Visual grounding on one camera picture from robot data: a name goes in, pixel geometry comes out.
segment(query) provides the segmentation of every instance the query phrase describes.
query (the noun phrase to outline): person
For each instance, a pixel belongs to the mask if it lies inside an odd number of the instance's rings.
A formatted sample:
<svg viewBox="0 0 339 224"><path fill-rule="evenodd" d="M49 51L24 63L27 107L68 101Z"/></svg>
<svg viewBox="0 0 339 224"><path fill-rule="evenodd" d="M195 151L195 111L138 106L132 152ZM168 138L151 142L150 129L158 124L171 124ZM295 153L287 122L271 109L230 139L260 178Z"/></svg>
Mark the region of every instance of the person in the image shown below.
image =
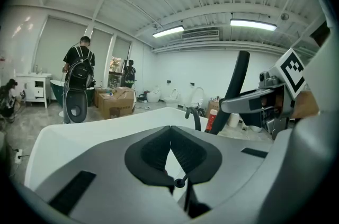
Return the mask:
<svg viewBox="0 0 339 224"><path fill-rule="evenodd" d="M125 66L123 69L123 85L129 88L132 88L132 85L135 81L136 69L133 67L134 61L129 60L128 66Z"/></svg>
<svg viewBox="0 0 339 224"><path fill-rule="evenodd" d="M91 45L91 39L87 36L83 36L80 39L80 46L72 47L68 50L67 54L64 57L65 65L63 67L63 72L66 73L65 85L64 85L64 94L63 94L63 111L64 111L64 124L70 123L70 119L67 115L65 98L66 98L66 84L69 79L69 70L72 65L77 61L79 57L88 57L91 61L92 66L95 65L95 55L89 50Z"/></svg>
<svg viewBox="0 0 339 224"><path fill-rule="evenodd" d="M19 110L25 92L16 94L17 82L10 79L5 86L0 87L0 114L10 123L14 121L15 113Z"/></svg>

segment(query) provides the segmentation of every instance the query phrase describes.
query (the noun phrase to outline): power outlet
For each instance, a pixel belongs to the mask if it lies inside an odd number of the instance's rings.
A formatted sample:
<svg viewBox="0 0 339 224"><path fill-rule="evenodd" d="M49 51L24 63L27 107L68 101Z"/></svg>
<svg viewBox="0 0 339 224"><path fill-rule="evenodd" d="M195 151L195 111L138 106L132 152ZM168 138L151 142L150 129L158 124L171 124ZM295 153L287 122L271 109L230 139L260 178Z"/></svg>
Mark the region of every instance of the power outlet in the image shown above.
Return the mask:
<svg viewBox="0 0 339 224"><path fill-rule="evenodd" d="M15 155L15 163L18 165L21 164L22 160L22 158L19 158L19 156L22 156L22 149L20 149Z"/></svg>

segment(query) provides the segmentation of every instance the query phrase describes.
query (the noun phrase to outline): air vent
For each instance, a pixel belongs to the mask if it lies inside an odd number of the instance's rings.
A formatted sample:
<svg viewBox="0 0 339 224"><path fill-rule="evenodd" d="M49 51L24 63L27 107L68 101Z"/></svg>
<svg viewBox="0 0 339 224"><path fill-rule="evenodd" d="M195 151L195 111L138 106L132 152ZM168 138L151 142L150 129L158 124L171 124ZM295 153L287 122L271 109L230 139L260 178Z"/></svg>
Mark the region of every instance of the air vent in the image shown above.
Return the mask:
<svg viewBox="0 0 339 224"><path fill-rule="evenodd" d="M184 33L181 35L183 40L186 39L202 39L202 38L211 38L219 37L219 30L203 30L191 33Z"/></svg>

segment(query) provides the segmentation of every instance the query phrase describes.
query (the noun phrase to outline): floor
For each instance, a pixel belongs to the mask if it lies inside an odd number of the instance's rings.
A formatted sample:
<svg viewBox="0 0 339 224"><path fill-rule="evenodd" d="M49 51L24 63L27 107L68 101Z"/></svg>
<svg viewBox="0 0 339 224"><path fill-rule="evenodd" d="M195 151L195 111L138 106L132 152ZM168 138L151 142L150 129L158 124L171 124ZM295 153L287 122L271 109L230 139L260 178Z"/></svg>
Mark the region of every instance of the floor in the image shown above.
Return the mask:
<svg viewBox="0 0 339 224"><path fill-rule="evenodd" d="M165 103L137 103L134 114L147 112L165 107ZM59 112L62 110L58 103L51 103L47 109L43 104L36 103L32 106L23 106L12 124L6 124L5 130L7 133L7 142L13 149L23 149L21 164L17 165L14 162L16 152L11 151L11 172L10 176L16 181L23 183L25 171L29 160L29 154L34 146L34 143L40 131L52 124L62 124L63 119L59 117ZM98 108L91 106L88 108L87 118L85 122L102 120ZM251 129L244 131L241 129L241 124L237 128L231 128L226 125L220 136L238 138L253 141L273 142L270 135L262 130L260 133L254 132Z"/></svg>

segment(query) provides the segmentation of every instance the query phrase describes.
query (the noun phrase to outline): bathtub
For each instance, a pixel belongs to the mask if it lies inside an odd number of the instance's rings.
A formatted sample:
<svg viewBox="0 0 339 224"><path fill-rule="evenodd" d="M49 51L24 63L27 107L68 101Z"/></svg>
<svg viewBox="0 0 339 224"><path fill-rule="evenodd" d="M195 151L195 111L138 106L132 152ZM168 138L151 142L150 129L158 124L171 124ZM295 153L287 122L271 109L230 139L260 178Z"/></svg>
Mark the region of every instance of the bathtub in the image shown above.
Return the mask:
<svg viewBox="0 0 339 224"><path fill-rule="evenodd" d="M64 91L64 83L63 81L59 80L51 80L51 87L57 102L63 106L63 91ZM94 87L89 87L86 90L87 94L87 106L91 106L94 100Z"/></svg>

